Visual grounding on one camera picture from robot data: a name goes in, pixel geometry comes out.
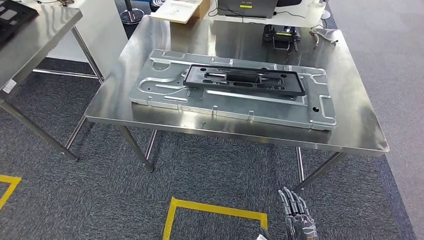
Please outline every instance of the metal stand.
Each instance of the metal stand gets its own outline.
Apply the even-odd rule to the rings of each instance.
[[[318,167],[311,175],[309,175],[305,180],[303,180],[299,185],[294,189],[295,192],[299,192],[304,187],[308,186],[312,183],[316,178],[323,175],[327,172],[332,166],[340,162],[340,160],[344,159],[348,154],[344,152],[336,152],[331,156],[326,162],[324,162],[321,166]]]
[[[34,72],[97,79],[98,82],[100,83],[100,85],[102,85],[105,78],[103,77],[102,73],[100,72],[99,67],[97,66],[96,62],[94,61],[94,58],[89,51],[89,48],[87,47],[86,43],[83,41],[83,39],[80,35],[80,32],[78,32],[78,29],[76,29],[75,27],[73,27],[71,31],[72,31],[72,34],[75,37],[76,41],[78,42],[79,46],[81,47],[82,51],[84,52],[85,57],[87,57],[88,64],[90,64],[90,67],[93,70],[93,72],[95,73],[95,76],[89,75],[89,74],[82,74],[82,73],[53,71],[53,70],[44,70],[44,69],[37,69],[37,71],[34,71]],[[76,125],[75,129],[73,130],[72,134],[70,135],[68,141],[66,142],[66,145],[65,145],[66,149],[69,149],[71,147],[72,143],[74,142],[75,138],[77,137],[77,134],[80,131],[80,129],[83,126],[85,121],[86,121],[86,116],[83,115],[81,117],[81,119],[79,120],[78,124]]]
[[[304,176],[304,165],[302,163],[302,152],[300,147],[296,147],[296,157],[297,157],[297,169],[299,171],[299,182],[303,182],[305,180]]]
[[[86,43],[83,41],[80,33],[78,32],[78,30],[75,27],[73,27],[71,31],[72,31],[72,34],[75,37],[76,41],[78,42],[79,46],[81,47],[82,51],[84,52],[85,56],[87,57],[88,63],[90,65],[91,69],[93,70],[93,72],[95,73],[95,75],[84,74],[84,73],[75,73],[75,72],[67,72],[67,71],[37,69],[37,68],[32,70],[32,71],[36,72],[36,73],[44,73],[44,74],[54,74],[54,75],[72,76],[72,77],[80,77],[80,78],[88,78],[88,79],[97,79],[100,84],[103,84],[103,81],[104,81],[105,78],[103,77],[102,73],[100,72],[99,67],[97,66],[96,62],[94,61],[93,56],[91,55]],[[62,154],[66,155],[68,158],[70,158],[72,160],[77,159],[77,157],[69,151],[69,148],[71,147],[71,145],[74,142],[78,132],[80,131],[81,127],[83,126],[84,122],[86,121],[85,115],[83,115],[81,117],[81,119],[79,120],[79,122],[76,125],[75,129],[73,130],[71,136],[69,137],[68,141],[66,142],[65,146],[62,146],[59,142],[57,142],[53,137],[51,137],[49,134],[47,134],[39,126],[37,126],[35,123],[33,123],[28,118],[26,118],[23,114],[21,114],[10,103],[8,103],[4,98],[5,97],[2,97],[1,94],[0,94],[0,105],[3,109],[5,109],[10,114],[12,114],[19,121],[23,122],[27,127],[29,127],[35,133],[40,135],[43,139],[45,139],[49,144],[51,144],[53,147],[55,147]]]
[[[141,9],[133,8],[130,0],[125,0],[126,10],[119,14],[120,20],[127,25],[138,24],[145,15]]]
[[[149,173],[152,172],[153,171],[153,166],[148,161],[148,158],[149,158],[149,155],[150,155],[150,151],[152,150],[153,140],[155,139],[155,136],[156,136],[156,130],[153,131],[152,136],[150,137],[150,142],[148,144],[147,152],[146,152],[146,155],[145,155],[142,152],[142,150],[140,149],[140,147],[137,144],[136,140],[134,140],[133,136],[131,135],[130,131],[128,130],[128,128],[126,126],[120,126],[119,125],[119,126],[117,126],[117,128],[119,129],[119,131],[123,135],[123,137],[128,141],[129,145],[131,145],[131,147],[134,150],[135,154],[141,160],[141,163],[143,164],[145,170],[147,172],[149,172]]]
[[[2,107],[6,112],[10,113],[16,119],[18,119],[21,123],[25,124],[29,129],[34,131],[44,140],[46,140],[49,144],[51,144],[55,149],[61,152],[70,160],[77,160],[78,158],[72,154],[68,149],[62,146],[58,141],[56,141],[52,136],[50,136],[47,132],[45,132],[41,127],[33,123],[30,119],[28,119],[25,115],[23,115],[19,110],[17,110],[13,105],[5,100],[3,93],[0,92],[0,107]]]

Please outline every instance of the laptop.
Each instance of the laptop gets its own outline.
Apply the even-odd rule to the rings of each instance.
[[[217,0],[218,15],[270,19],[278,0]]]

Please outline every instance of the white paper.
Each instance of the white paper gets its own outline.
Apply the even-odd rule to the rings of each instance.
[[[6,86],[3,87],[3,91],[5,91],[7,94],[11,93],[12,89],[16,86],[16,82],[13,79],[10,79]]]
[[[187,23],[198,7],[198,3],[167,0],[156,12],[152,12],[150,15],[154,18]]]

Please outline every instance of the table leg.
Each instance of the table leg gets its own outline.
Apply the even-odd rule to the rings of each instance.
[[[95,76],[88,75],[88,74],[82,74],[82,73],[73,73],[73,72],[62,72],[62,71],[52,71],[52,70],[43,70],[38,69],[37,71],[34,70],[34,72],[41,72],[41,73],[48,73],[48,74],[58,74],[58,75],[66,75],[66,76],[75,76],[75,77],[83,77],[83,78],[93,78],[95,77],[98,79],[98,82],[100,85],[103,84],[103,81],[105,78],[102,75],[102,72],[100,72],[99,67],[96,64],[96,61],[94,61],[94,58],[92,54],[89,51],[89,48],[87,47],[86,43],[83,41],[83,38],[80,35],[80,32],[75,27],[72,28],[72,34],[75,37],[76,41],[78,42],[79,46],[81,47],[82,51],[85,54],[85,57],[88,60],[88,63],[93,70]],[[83,126],[84,122],[86,121],[86,116],[83,115],[81,119],[79,120],[78,124],[76,125],[75,129],[73,130],[72,134],[70,135],[68,141],[65,144],[65,148],[69,149],[74,142],[75,138],[77,137],[78,132],[80,131],[81,127]]]
[[[157,132],[158,132],[158,130],[157,130],[157,129],[154,129],[154,130],[151,132],[150,140],[148,141],[148,144],[147,144],[147,151],[146,151],[146,154],[145,154],[145,157],[146,157],[146,159],[147,159],[147,160],[149,160],[150,152],[152,151],[153,143],[155,142],[155,138],[156,138],[156,133],[157,133]]]
[[[65,155],[66,157],[68,157],[71,160],[77,160],[78,159],[72,152],[70,152],[68,149],[66,149],[64,146],[62,146],[58,141],[56,141],[46,131],[41,129],[41,127],[37,126],[35,123],[33,123],[27,117],[25,117],[21,112],[19,112],[19,110],[17,110],[12,104],[7,102],[1,96],[0,96],[0,107],[2,107],[4,110],[6,110],[6,112],[10,113],[12,116],[14,116],[16,119],[18,119],[21,123],[26,125],[29,129],[34,131],[36,134],[38,134],[44,140],[46,140],[50,145],[52,145],[55,149],[57,149],[63,155]]]
[[[65,148],[69,149],[74,142],[75,138],[77,137],[78,132],[80,131],[81,127],[83,126],[84,122],[86,121],[86,116],[82,115],[81,119],[79,120],[78,124],[76,125],[75,129],[73,130],[72,134],[70,135],[68,141],[65,144]]]
[[[300,147],[296,147],[296,157],[297,157],[297,170],[299,171],[299,182],[303,182],[305,180],[305,175],[304,175],[304,165],[302,163],[302,153],[301,153],[301,148]]]
[[[153,171],[153,166],[152,164],[147,160],[146,156],[144,155],[144,153],[142,152],[142,150],[140,149],[139,145],[137,144],[136,140],[134,140],[133,136],[131,135],[130,131],[128,130],[128,128],[126,126],[117,126],[120,133],[123,135],[123,137],[128,141],[129,145],[131,145],[132,149],[134,150],[135,154],[137,155],[137,157],[141,160],[141,163],[143,163],[144,168],[146,169],[146,171],[148,171],[149,173]]]
[[[83,38],[81,37],[80,32],[78,31],[76,27],[73,27],[71,31],[76,41],[78,42],[79,46],[81,47],[82,51],[84,52],[84,55],[87,58],[91,69],[93,70],[94,74],[98,77],[98,82],[100,83],[100,85],[102,85],[103,81],[105,80],[105,77],[103,76],[102,72],[97,66],[96,61],[94,61],[94,58],[92,54],[90,53],[90,50],[87,47],[86,43],[83,41]]]
[[[336,152],[331,156],[326,162],[324,162],[321,166],[318,167],[311,175],[309,175],[304,181],[302,181],[299,185],[294,189],[295,192],[299,192],[304,187],[308,186],[312,183],[316,178],[323,175],[327,172],[332,166],[340,162],[340,160],[344,159],[348,155],[344,152]]]

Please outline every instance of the stainless steel table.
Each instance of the stainless steel table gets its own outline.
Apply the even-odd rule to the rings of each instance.
[[[338,43],[334,46],[320,39],[319,47],[314,49],[315,39],[310,35],[310,29],[298,28],[302,38],[298,52],[275,50],[264,45],[263,30],[264,25],[256,23],[199,20],[184,25],[146,16],[94,96],[85,116],[92,122],[120,126],[148,170],[152,169],[148,159],[156,130],[295,146],[301,181],[297,190],[346,154],[381,156],[389,151],[340,30],[317,29]],[[319,131],[131,103],[130,89],[154,49],[325,69],[338,125],[332,131]],[[145,155],[122,126],[155,129]],[[336,153],[304,179],[300,148]]]
[[[22,82],[70,30],[96,74],[94,78],[98,79],[100,83],[103,82],[103,76],[99,68],[94,62],[78,30],[74,28],[75,24],[83,16],[81,11],[76,8],[62,7],[60,3],[38,4],[34,2],[29,3],[28,6],[37,10],[39,16],[21,29],[10,42],[0,49],[0,107],[40,135],[58,151],[70,159],[77,159],[68,148],[81,128],[85,116],[81,118],[68,143],[63,146],[10,104],[6,100],[7,95],[2,91],[11,79],[18,83]],[[92,75],[87,74],[60,71],[50,72],[48,70],[44,70],[44,72],[93,78]]]

